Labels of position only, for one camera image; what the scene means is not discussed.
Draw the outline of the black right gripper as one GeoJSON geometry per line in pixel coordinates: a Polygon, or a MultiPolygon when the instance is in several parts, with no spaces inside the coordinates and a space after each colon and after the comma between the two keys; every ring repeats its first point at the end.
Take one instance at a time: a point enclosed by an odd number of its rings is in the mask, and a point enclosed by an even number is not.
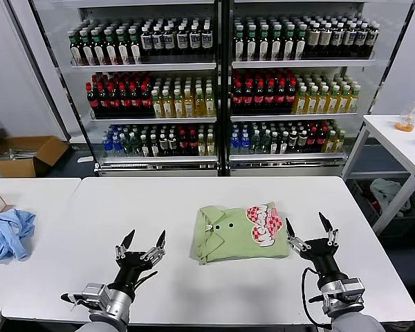
{"type": "Polygon", "coordinates": [[[319,212],[319,218],[328,239],[320,238],[303,241],[295,235],[290,221],[286,218],[287,242],[301,258],[313,263],[319,276],[318,283],[330,283],[347,279],[348,276],[340,271],[334,258],[334,254],[338,250],[337,234],[339,230],[334,228],[321,212],[319,212]]]}

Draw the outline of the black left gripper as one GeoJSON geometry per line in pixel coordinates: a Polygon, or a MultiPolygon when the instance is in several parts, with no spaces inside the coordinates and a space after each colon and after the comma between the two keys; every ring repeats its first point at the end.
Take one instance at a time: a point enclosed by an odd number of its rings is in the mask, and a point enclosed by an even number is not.
{"type": "Polygon", "coordinates": [[[117,290],[127,295],[134,295],[142,284],[158,273],[155,271],[141,276],[151,270],[165,255],[165,230],[162,231],[156,245],[147,252],[128,252],[135,231],[133,229],[122,243],[115,247],[116,263],[120,269],[114,281],[107,285],[109,290],[117,290]]]}

